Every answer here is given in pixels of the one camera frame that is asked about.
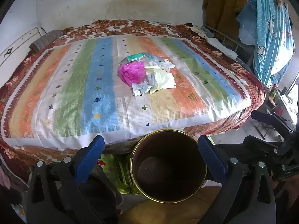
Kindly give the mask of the brown hanging garment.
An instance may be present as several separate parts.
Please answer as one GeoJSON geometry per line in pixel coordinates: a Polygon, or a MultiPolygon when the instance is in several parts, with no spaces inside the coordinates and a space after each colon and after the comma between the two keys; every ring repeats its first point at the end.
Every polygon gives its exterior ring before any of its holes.
{"type": "Polygon", "coordinates": [[[204,0],[205,24],[236,39],[239,23],[236,17],[248,0],[204,0]]]}

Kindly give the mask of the white plastic wrapper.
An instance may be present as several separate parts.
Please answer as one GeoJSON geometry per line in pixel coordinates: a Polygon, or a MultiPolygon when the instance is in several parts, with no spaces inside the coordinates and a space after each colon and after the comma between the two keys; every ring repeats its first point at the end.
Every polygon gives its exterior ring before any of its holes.
{"type": "Polygon", "coordinates": [[[170,69],[173,69],[174,67],[175,65],[168,60],[154,61],[144,59],[144,68],[146,74],[153,74],[156,72],[156,70],[164,70],[169,73],[170,69]]]}

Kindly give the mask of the pink plastic bag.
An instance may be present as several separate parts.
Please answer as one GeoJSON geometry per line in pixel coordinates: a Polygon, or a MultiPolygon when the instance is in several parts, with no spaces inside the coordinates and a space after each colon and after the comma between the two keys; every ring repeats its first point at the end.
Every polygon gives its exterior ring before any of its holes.
{"type": "Polygon", "coordinates": [[[144,81],[145,74],[144,61],[134,61],[118,67],[118,76],[122,82],[127,84],[129,87],[131,87],[133,83],[142,83],[144,81]]]}

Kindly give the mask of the grey rolled pillow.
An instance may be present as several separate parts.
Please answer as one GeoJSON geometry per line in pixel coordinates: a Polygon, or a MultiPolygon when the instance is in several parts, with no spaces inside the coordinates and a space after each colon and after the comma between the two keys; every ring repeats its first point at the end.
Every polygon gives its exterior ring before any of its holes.
{"type": "Polygon", "coordinates": [[[56,29],[52,30],[44,36],[30,44],[29,48],[34,52],[39,52],[50,45],[53,41],[63,36],[63,31],[56,29]]]}

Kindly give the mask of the metal bed rail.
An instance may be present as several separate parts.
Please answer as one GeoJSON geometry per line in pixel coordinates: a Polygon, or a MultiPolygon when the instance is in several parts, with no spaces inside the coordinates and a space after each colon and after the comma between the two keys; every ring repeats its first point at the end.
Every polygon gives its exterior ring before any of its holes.
{"type": "Polygon", "coordinates": [[[226,48],[236,52],[238,57],[235,61],[248,66],[253,64],[254,46],[245,45],[208,25],[201,27],[201,29],[203,29],[208,38],[217,38],[226,48]]]}

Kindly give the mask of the blue face mask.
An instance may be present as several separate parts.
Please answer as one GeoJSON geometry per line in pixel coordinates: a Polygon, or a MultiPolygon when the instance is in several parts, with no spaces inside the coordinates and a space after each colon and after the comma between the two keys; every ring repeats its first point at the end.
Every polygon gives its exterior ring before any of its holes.
{"type": "Polygon", "coordinates": [[[144,57],[147,58],[149,61],[154,61],[156,63],[164,63],[166,60],[159,56],[155,56],[149,53],[143,53],[144,57]]]}

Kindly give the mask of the dark round trash bin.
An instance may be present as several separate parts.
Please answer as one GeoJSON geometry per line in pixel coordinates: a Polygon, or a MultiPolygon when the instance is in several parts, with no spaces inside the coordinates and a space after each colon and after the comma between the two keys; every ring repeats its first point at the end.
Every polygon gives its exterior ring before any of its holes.
{"type": "Polygon", "coordinates": [[[203,186],[207,165],[191,136],[164,129],[137,143],[129,157],[129,170],[145,197],[173,204],[189,199],[203,186]]]}

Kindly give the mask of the blue dotted hanging cloth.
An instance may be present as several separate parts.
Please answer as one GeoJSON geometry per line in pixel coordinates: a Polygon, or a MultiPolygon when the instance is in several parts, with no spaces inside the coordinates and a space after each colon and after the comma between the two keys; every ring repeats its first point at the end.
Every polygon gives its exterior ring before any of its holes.
{"type": "Polygon", "coordinates": [[[267,87],[279,84],[295,53],[288,11],[276,0],[256,0],[256,40],[253,69],[267,87]]]}

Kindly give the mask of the striped colourful bed sheet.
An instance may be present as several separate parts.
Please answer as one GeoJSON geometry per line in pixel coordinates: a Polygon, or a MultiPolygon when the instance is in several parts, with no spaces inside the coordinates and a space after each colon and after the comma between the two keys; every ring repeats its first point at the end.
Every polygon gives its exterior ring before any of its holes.
{"type": "Polygon", "coordinates": [[[1,135],[12,147],[85,147],[152,131],[212,123],[248,108],[249,84],[188,39],[107,36],[44,51],[8,99],[1,135]],[[127,56],[146,52],[175,65],[176,88],[133,96],[118,76],[127,56]]]}

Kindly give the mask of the green white carton box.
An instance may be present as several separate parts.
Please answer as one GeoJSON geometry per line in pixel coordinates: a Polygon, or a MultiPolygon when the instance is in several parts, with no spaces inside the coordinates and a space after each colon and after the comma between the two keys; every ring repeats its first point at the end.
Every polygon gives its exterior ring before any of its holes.
{"type": "Polygon", "coordinates": [[[143,58],[144,58],[143,53],[137,53],[137,54],[129,55],[129,56],[126,57],[126,59],[129,63],[133,62],[133,61],[141,60],[143,58]]]}

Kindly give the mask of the white paper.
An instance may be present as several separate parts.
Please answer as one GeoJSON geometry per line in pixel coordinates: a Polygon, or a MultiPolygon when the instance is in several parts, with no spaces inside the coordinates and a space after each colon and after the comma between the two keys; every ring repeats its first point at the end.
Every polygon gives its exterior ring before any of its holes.
{"type": "Polygon", "coordinates": [[[146,93],[153,94],[159,90],[176,88],[173,74],[164,70],[156,70],[146,74],[142,83],[132,83],[133,96],[141,96],[146,93]]]}

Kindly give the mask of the white cloth on rail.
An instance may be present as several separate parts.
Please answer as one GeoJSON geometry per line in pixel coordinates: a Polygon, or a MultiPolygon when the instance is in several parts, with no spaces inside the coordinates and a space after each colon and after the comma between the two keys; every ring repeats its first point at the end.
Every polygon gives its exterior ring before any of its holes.
{"type": "Polygon", "coordinates": [[[236,52],[226,48],[222,43],[220,43],[220,41],[217,38],[207,38],[206,41],[213,47],[220,50],[227,57],[229,57],[233,60],[236,60],[236,58],[238,57],[236,52]]]}

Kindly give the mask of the green patterned floor mat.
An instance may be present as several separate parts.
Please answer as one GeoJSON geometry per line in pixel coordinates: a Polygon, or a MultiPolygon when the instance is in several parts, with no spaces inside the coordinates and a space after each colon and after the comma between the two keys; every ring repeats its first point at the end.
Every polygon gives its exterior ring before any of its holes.
{"type": "Polygon", "coordinates": [[[129,154],[101,154],[97,164],[121,194],[141,194],[131,177],[129,154]]]}

